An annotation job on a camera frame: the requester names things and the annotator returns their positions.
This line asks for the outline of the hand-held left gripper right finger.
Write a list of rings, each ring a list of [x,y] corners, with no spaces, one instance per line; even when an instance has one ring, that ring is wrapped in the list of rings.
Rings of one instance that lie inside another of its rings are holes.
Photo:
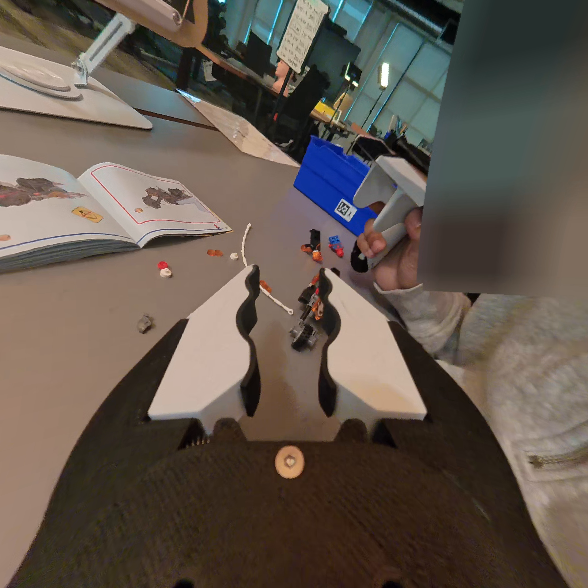
[[[422,421],[427,408],[386,316],[331,269],[322,269],[318,399],[323,413],[361,421],[369,434],[385,419]]]

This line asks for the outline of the black flame-footed lego minifigure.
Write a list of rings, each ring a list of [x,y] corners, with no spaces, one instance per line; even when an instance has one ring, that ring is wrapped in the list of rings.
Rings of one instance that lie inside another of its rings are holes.
[[[320,231],[317,229],[311,229],[310,242],[301,245],[300,250],[305,254],[310,255],[315,262],[321,263],[323,257],[321,253]]]

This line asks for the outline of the white printed sign board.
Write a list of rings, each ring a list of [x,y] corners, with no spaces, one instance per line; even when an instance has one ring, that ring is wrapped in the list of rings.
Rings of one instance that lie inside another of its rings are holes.
[[[300,74],[329,6],[323,1],[296,1],[276,51],[278,60]]]

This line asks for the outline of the black lego motorcycle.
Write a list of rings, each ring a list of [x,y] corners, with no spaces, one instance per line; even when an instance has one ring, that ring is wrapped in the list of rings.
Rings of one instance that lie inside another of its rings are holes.
[[[310,283],[298,296],[300,316],[297,323],[290,329],[291,347],[296,351],[311,349],[318,340],[317,324],[322,319],[324,304],[320,298],[320,273],[316,274]]]

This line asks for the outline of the blue plastic bin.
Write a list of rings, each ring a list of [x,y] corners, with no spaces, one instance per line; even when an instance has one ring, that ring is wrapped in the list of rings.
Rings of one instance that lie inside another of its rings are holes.
[[[336,222],[358,236],[377,214],[353,198],[370,167],[341,146],[312,135],[293,186]]]

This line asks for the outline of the black office chair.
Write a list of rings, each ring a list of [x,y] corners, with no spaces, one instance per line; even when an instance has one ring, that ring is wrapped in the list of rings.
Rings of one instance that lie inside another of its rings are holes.
[[[272,139],[278,145],[296,142],[307,126],[316,104],[325,96],[330,86],[326,73],[312,64],[295,90],[277,110]]]

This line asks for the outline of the lego instruction booklet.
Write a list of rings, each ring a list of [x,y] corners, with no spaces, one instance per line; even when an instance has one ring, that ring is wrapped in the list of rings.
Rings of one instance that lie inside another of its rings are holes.
[[[1,155],[1,273],[232,229],[177,180],[111,162],[80,177]]]

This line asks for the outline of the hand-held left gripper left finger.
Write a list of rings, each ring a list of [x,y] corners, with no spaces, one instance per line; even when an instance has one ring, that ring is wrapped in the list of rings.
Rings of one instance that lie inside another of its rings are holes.
[[[261,397],[251,338],[259,278],[258,266],[247,266],[189,315],[148,409],[151,420],[196,419],[210,435],[221,419],[254,416]]]

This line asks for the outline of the person's right forearm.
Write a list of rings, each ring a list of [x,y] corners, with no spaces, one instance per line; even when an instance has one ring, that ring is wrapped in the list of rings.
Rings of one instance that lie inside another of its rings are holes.
[[[409,289],[376,291],[392,305],[405,329],[436,360],[456,362],[463,320],[472,307],[464,293],[425,290],[422,284]]]

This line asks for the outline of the person's right hand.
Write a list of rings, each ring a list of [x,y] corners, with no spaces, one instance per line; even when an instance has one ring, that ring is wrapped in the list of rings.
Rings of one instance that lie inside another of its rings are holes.
[[[411,289],[420,284],[417,278],[422,208],[412,210],[405,218],[405,237],[371,270],[380,290]],[[386,247],[383,235],[373,229],[374,220],[366,222],[357,246],[367,259],[374,258]]]

